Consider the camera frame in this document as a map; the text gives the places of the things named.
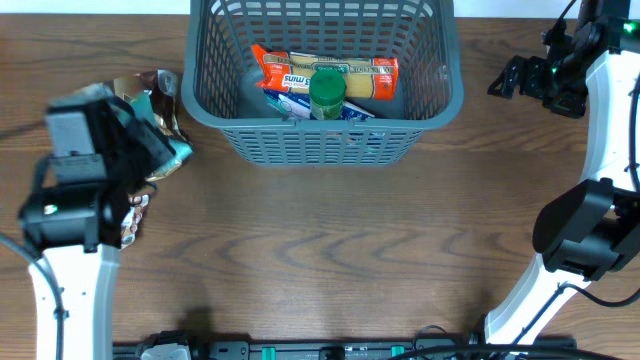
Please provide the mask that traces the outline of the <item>teal tissue pack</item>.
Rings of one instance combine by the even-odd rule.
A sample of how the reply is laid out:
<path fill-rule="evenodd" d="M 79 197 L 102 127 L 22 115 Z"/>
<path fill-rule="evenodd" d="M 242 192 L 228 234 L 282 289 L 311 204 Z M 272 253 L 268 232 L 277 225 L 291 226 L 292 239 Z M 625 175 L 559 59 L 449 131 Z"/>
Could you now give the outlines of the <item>teal tissue pack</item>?
<path fill-rule="evenodd" d="M 175 151 L 175 155 L 169 162 L 164 164 L 161 172 L 177 170 L 193 153 L 189 141 L 180 133 L 176 126 L 171 127 L 167 120 L 154 112 L 148 91 L 137 93 L 129 101 L 129 104 L 132 106 L 136 117 L 146 120 L 153 128 L 159 130 Z"/>

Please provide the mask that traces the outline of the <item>orange spaghetti pack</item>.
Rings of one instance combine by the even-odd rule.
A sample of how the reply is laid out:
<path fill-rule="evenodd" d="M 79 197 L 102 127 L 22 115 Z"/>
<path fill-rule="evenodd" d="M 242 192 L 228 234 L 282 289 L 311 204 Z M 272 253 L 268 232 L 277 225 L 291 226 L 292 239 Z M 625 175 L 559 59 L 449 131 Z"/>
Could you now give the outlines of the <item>orange spaghetti pack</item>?
<path fill-rule="evenodd" d="M 396 58 L 334 58 L 299 52 L 267 51 L 251 46 L 264 79 L 262 89 L 308 94 L 311 77 L 318 70 L 336 70 L 346 83 L 348 98 L 392 100 L 399 78 Z"/>

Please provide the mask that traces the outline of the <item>blue pasta box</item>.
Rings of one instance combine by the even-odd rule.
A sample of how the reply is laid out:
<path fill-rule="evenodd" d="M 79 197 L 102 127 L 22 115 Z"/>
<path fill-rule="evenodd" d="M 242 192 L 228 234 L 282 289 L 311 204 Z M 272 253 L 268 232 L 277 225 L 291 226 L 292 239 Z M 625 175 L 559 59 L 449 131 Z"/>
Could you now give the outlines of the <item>blue pasta box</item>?
<path fill-rule="evenodd" d="M 361 121 L 373 118 L 368 111 L 347 101 L 340 105 L 316 106 L 309 95 L 278 92 L 264 89 L 266 102 L 284 115 L 299 119 L 311 120 L 347 120 Z"/>

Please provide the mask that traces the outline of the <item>green lid jar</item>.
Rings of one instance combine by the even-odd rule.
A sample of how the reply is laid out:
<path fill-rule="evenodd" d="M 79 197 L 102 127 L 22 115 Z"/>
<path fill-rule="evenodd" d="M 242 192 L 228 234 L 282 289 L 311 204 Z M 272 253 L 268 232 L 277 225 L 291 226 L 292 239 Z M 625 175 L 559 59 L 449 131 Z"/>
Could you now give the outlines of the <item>green lid jar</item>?
<path fill-rule="evenodd" d="M 336 70 L 318 70 L 310 79 L 311 114 L 318 120 L 341 117 L 346 97 L 344 76 Z"/>

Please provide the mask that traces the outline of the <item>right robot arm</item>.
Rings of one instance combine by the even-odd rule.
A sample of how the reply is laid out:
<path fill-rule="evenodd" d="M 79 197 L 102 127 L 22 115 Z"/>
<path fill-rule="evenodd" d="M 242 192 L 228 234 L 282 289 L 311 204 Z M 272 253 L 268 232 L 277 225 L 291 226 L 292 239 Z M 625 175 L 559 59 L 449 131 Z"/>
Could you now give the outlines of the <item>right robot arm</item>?
<path fill-rule="evenodd" d="M 639 23 L 630 15 L 629 0 L 581 1 L 573 34 L 559 17 L 543 35 L 546 56 L 513 57 L 487 90 L 589 122 L 579 183 L 540 211 L 535 255 L 484 317 L 484 344 L 533 344 L 574 294 L 639 253 Z"/>

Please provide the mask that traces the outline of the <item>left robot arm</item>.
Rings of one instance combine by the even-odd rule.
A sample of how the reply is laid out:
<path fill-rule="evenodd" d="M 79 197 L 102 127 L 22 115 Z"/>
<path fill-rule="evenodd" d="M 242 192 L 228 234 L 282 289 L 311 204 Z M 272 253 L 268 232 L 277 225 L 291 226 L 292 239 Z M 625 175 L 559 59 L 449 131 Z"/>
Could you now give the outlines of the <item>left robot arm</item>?
<path fill-rule="evenodd" d="M 52 101 L 51 154 L 19 211 L 36 296 L 39 359 L 110 359 L 112 306 L 129 197 L 174 155 L 115 95 Z"/>

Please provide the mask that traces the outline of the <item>white brown snack bag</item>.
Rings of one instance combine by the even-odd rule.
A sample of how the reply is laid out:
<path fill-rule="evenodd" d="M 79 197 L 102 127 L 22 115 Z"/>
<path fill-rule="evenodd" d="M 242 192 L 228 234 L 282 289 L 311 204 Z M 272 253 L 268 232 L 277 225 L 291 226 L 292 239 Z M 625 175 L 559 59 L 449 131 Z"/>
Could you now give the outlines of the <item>white brown snack bag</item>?
<path fill-rule="evenodd" d="M 144 214 L 149 206 L 149 194 L 136 195 L 129 198 L 129 211 L 121 223 L 121 248 L 132 245 L 140 228 Z"/>

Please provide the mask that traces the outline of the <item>gold coffee bag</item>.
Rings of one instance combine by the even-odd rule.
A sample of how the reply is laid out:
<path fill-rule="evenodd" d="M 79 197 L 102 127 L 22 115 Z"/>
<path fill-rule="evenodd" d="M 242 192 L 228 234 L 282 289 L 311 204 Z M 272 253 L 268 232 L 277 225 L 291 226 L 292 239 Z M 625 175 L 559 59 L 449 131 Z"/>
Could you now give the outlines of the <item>gold coffee bag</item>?
<path fill-rule="evenodd" d="M 176 126 L 189 141 L 187 135 L 179 128 L 177 120 L 179 85 L 179 77 L 175 73 L 169 70 L 154 70 L 116 78 L 113 81 L 113 90 L 116 96 L 128 104 L 137 93 L 148 91 L 154 112 L 167 120 L 171 127 Z M 181 167 L 171 172 L 161 172 L 163 166 L 164 164 L 149 175 L 147 180 L 157 181 L 166 178 Z"/>

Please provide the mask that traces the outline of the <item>grey plastic basket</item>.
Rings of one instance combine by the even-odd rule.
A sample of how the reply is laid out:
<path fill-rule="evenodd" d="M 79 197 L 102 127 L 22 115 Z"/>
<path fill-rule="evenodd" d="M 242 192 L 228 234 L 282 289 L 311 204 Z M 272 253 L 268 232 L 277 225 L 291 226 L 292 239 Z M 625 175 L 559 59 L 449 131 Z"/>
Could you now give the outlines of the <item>grey plastic basket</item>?
<path fill-rule="evenodd" d="M 464 97 L 452 0 L 191 0 L 182 98 L 259 165 L 388 165 Z"/>

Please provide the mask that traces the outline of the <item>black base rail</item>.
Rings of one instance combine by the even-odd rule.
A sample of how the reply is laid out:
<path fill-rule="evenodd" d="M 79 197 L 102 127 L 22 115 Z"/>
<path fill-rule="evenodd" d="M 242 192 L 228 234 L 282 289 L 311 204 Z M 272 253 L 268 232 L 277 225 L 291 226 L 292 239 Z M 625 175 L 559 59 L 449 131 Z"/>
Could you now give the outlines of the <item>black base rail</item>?
<path fill-rule="evenodd" d="M 120 343 L 112 348 L 115 359 L 206 360 L 320 360 L 388 359 L 413 350 L 459 345 L 463 340 L 444 331 L 422 333 L 412 339 L 360 341 L 204 341 L 185 331 L 163 331 L 141 343 Z"/>

